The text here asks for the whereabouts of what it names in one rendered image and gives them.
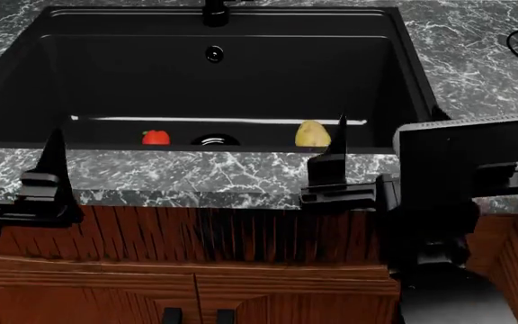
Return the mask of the brown wooden cabinet door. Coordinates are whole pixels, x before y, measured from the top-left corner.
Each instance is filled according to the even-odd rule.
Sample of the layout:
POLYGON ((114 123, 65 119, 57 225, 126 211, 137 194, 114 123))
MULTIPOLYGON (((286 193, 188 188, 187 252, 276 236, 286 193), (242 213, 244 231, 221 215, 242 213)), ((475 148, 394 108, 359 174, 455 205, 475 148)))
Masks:
POLYGON ((189 274, 0 271, 0 324, 201 324, 189 274))
POLYGON ((366 278, 278 274, 197 274, 204 324, 220 309, 235 310, 236 324, 391 324, 399 284, 366 278))

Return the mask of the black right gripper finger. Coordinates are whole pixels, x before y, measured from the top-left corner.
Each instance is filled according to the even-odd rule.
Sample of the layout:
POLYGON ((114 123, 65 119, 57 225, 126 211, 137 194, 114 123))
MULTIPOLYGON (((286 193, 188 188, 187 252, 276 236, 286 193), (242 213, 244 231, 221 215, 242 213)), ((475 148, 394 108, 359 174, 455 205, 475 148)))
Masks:
POLYGON ((346 128, 347 118, 342 114, 335 135, 325 152, 308 160, 309 186, 346 185, 346 128))
POLYGON ((431 122, 450 121, 451 118, 438 105, 434 105, 431 109, 431 122))

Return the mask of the black sink faucet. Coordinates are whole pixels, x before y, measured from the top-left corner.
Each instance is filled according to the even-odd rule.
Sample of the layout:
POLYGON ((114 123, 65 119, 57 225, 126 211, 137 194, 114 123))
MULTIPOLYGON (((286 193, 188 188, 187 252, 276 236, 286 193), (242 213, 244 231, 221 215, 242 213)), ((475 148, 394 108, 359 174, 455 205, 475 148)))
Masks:
POLYGON ((212 28, 226 26, 229 20, 229 7, 226 2, 253 2, 254 0, 204 0, 202 22, 212 28))

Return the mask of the yellow-brown potato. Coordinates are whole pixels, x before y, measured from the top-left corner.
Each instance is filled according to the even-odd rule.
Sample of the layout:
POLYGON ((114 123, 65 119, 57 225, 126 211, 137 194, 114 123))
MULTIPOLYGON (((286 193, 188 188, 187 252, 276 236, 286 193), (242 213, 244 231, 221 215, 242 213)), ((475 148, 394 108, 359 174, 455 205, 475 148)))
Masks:
POLYGON ((325 127, 317 121, 304 121, 300 124, 295 145, 302 148, 325 148, 331 144, 331 137, 325 127))

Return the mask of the round black sink drain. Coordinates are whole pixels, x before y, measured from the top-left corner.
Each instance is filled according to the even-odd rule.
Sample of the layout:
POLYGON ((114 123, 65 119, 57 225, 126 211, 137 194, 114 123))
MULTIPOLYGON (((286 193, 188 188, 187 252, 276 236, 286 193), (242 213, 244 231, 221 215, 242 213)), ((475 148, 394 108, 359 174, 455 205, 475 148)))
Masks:
POLYGON ((204 134, 192 140, 191 145, 220 145, 220 146, 240 146, 240 142, 235 137, 228 134, 204 134))

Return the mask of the brown wooden false drawer panel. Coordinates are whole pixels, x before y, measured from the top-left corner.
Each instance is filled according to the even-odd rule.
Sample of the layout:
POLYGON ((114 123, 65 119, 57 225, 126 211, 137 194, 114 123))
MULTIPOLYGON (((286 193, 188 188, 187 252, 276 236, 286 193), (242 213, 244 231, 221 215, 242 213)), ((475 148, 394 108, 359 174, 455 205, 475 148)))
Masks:
POLYGON ((69 229, 6 228, 0 256, 139 263, 377 264, 371 214, 85 206, 69 229))

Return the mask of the red bell pepper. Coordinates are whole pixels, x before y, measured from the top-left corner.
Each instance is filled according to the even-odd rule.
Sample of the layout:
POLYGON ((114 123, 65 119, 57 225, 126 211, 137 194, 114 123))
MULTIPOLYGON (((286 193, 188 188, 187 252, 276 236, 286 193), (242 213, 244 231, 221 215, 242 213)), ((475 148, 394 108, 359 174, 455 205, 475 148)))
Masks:
POLYGON ((143 145, 170 145, 170 136, 166 131, 163 130, 149 130, 142 133, 143 145))

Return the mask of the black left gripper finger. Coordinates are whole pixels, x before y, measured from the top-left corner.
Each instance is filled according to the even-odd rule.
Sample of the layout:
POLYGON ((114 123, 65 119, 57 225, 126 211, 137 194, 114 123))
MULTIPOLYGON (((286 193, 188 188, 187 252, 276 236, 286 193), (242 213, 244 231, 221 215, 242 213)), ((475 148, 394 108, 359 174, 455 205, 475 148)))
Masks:
POLYGON ((33 169, 21 175, 20 200, 73 200, 63 131, 51 132, 33 169))

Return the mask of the round black overflow cap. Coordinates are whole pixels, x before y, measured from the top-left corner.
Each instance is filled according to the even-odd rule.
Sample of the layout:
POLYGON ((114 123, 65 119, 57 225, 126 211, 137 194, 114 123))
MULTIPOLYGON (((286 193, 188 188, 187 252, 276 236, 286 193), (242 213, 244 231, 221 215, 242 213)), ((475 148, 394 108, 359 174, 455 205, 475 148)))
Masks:
POLYGON ((224 51, 219 46, 209 46, 205 50, 206 59, 213 64, 218 64, 224 58, 224 51))

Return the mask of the black kitchen sink basin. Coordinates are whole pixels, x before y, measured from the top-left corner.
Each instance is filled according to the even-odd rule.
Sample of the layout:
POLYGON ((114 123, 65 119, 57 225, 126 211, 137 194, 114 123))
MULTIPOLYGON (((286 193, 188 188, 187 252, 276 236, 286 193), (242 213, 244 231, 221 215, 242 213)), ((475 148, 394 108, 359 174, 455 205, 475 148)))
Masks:
POLYGON ((437 105, 395 7, 236 7, 212 28, 189 7, 48 7, 0 56, 0 148, 170 150, 228 134, 239 152, 296 152, 299 125, 348 121, 352 153, 389 153, 437 105), (205 57, 219 46, 218 64, 205 57))

